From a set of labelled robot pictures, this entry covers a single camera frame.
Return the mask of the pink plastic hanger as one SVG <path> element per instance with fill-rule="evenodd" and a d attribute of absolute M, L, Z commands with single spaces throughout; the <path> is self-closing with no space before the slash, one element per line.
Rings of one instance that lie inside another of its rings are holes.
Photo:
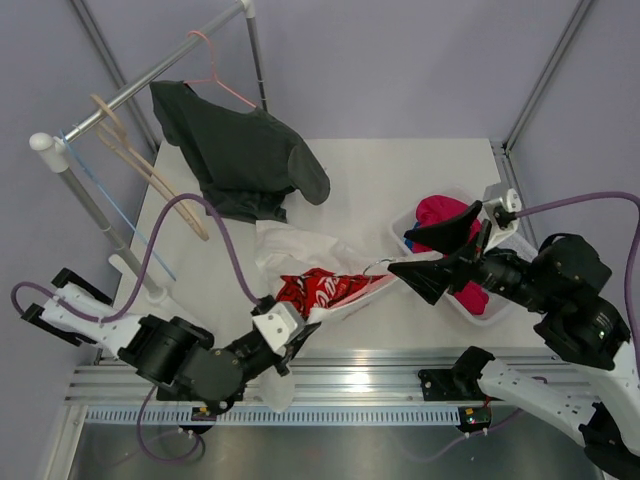
<path fill-rule="evenodd" d="M 323 321 L 338 321 L 391 293 L 399 286 L 398 279 L 388 270 L 395 261 L 396 258 L 389 257 L 369 264 L 362 272 L 362 276 L 366 279 L 362 289 L 349 294 L 344 300 L 331 307 L 315 307 L 312 314 Z"/>

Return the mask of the white Coca-Cola t-shirt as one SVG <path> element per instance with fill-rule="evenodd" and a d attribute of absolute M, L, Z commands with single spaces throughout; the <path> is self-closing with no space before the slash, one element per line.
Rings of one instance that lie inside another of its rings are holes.
<path fill-rule="evenodd" d="M 418 324 L 417 297 L 399 279 L 399 286 L 363 309 L 338 321 L 323 321 L 312 314 L 362 289 L 363 270 L 371 263 L 400 252 L 370 255 L 334 236 L 262 220 L 254 228 L 254 261 L 269 293 L 278 302 L 290 302 L 306 324 L 322 326 L 305 342 L 308 350 L 425 350 Z"/>

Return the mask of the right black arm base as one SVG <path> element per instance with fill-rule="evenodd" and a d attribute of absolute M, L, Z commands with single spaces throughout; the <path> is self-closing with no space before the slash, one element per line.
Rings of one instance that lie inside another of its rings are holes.
<path fill-rule="evenodd" d="M 418 371 L 425 401 L 484 402 L 484 394 L 476 379 L 452 369 L 422 369 Z"/>

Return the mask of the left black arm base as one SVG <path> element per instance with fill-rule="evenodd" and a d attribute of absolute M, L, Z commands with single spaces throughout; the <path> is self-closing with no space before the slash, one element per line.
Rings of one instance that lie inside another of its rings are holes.
<path fill-rule="evenodd" d="M 242 376 L 231 374 L 196 374 L 183 376 L 173 384 L 174 390 L 158 388 L 155 399 L 159 401 L 200 401 L 218 404 L 228 401 L 244 388 Z"/>

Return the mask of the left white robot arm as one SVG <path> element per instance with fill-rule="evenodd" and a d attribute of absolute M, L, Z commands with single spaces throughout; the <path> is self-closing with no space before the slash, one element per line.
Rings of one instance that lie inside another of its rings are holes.
<path fill-rule="evenodd" d="M 252 312 L 251 330 L 225 347 L 214 335 L 187 320 L 153 314 L 119 315 L 112 299 L 68 268 L 54 277 L 53 289 L 20 282 L 46 296 L 44 305 L 20 308 L 22 320 L 79 346 L 95 345 L 131 366 L 158 389 L 161 401 L 199 401 L 215 415 L 242 400 L 246 385 L 269 369 L 289 373 L 289 362 L 317 330 L 289 302 L 267 296 Z"/>

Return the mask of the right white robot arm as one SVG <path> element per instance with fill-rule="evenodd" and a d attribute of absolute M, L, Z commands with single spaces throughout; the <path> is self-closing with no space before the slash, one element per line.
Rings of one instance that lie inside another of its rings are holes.
<path fill-rule="evenodd" d="M 475 202 L 442 223 L 407 237 L 438 253 L 435 260 L 392 263 L 389 271 L 429 304 L 475 283 L 540 316 L 535 333 L 589 382 L 583 401 L 524 376 L 487 350 L 471 346 L 448 369 L 418 376 L 426 400 L 502 400 L 570 437 L 600 470 L 639 475 L 639 367 L 634 335 L 601 295 L 611 270 L 581 236 L 548 237 L 532 260 L 501 247 L 522 210 Z"/>

